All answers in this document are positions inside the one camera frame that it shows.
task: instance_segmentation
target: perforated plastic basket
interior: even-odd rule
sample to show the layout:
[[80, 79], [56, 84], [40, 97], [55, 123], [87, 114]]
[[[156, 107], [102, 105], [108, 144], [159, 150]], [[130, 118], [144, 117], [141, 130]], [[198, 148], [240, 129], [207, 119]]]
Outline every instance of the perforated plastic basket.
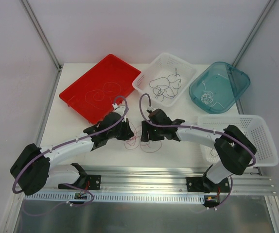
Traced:
[[[278, 154], [266, 122], [260, 116], [254, 115], [203, 115], [198, 118], [198, 125], [222, 131], [228, 125], [237, 126], [256, 147], [255, 166], [275, 166], [278, 164]], [[216, 150], [200, 146], [203, 158], [210, 163], [217, 163], [219, 157]]]
[[153, 101], [171, 107], [194, 81], [195, 72], [188, 62], [162, 53], [134, 79], [132, 85], [140, 94], [148, 93]]

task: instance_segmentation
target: red plastic tray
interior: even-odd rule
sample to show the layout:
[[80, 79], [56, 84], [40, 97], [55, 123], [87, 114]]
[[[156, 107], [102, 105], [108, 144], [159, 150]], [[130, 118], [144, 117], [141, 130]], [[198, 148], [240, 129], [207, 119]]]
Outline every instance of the red plastic tray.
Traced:
[[108, 55], [59, 97], [90, 123], [96, 124], [113, 110], [116, 96], [127, 97], [134, 90], [132, 81], [140, 71], [114, 56]]

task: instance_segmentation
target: white table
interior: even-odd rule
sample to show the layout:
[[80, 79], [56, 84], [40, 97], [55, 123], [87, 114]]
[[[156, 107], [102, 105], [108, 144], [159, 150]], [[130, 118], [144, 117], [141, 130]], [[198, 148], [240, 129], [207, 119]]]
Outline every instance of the white table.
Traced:
[[[68, 107], [59, 94], [79, 79], [95, 64], [64, 64], [50, 110], [47, 125], [41, 141], [42, 146], [58, 144], [80, 134], [83, 129], [91, 126], [87, 120], [79, 115], [71, 107]], [[145, 69], [148, 64], [131, 64], [139, 70]], [[194, 78], [198, 77], [209, 65], [193, 65], [196, 69]], [[143, 120], [139, 111], [140, 95], [133, 91], [127, 98], [129, 112], [127, 117], [135, 125], [139, 126]], [[171, 108], [162, 108], [172, 119], [180, 118], [188, 122], [197, 122], [197, 116], [206, 114], [190, 99], [188, 91], [185, 91], [177, 104]], [[238, 114], [236, 105], [224, 114]], [[153, 148], [158, 148], [159, 142], [154, 142]], [[191, 142], [162, 141], [162, 148], [154, 153], [145, 153], [140, 147], [127, 150], [124, 142], [116, 139], [109, 140], [107, 145], [93, 152], [81, 154], [64, 161], [62, 164], [79, 163], [87, 166], [125, 166], [125, 167], [208, 167], [209, 163], [202, 159], [200, 146]]]

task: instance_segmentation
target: white cord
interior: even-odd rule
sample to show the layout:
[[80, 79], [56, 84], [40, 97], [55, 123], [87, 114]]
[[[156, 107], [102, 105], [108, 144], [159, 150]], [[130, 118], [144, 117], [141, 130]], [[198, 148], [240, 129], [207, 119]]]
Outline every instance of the white cord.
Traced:
[[202, 84], [203, 84], [203, 86], [204, 86], [204, 91], [203, 91], [204, 94], [201, 96], [201, 101], [202, 101], [205, 105], [211, 104], [210, 107], [214, 107], [216, 104], [219, 104], [219, 105], [222, 106], [222, 108], [224, 108], [223, 105], [222, 105], [220, 102], [215, 102], [215, 103], [214, 103], [214, 100], [213, 100], [214, 94], [213, 94], [211, 91], [207, 91], [207, 90], [206, 90], [207, 88], [206, 88], [206, 85], [205, 85], [205, 83], [204, 83], [203, 80], [201, 80], [201, 82], [202, 82]]

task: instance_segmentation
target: white wall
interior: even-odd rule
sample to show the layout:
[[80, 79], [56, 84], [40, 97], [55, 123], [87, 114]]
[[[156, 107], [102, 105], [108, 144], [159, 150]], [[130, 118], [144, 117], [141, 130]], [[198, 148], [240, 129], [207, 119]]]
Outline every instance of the white wall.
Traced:
[[55, 68], [18, 0], [0, 0], [0, 222], [10, 167], [35, 140]]
[[267, 0], [30, 0], [61, 63], [232, 63]]
[[[279, 153], [279, 0], [238, 67], [251, 78], [244, 112], [266, 120]], [[263, 171], [273, 176], [279, 197], [279, 165]]]

